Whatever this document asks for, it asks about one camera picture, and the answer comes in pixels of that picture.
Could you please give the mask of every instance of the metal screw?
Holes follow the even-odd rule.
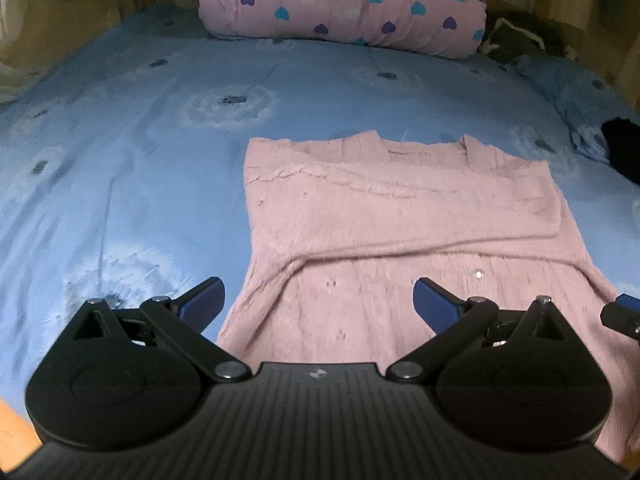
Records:
[[[413,361],[400,361],[392,364],[389,371],[398,379],[415,379],[422,374],[424,369]]]
[[[224,361],[217,364],[214,371],[223,379],[239,379],[248,372],[246,365],[240,361]]]

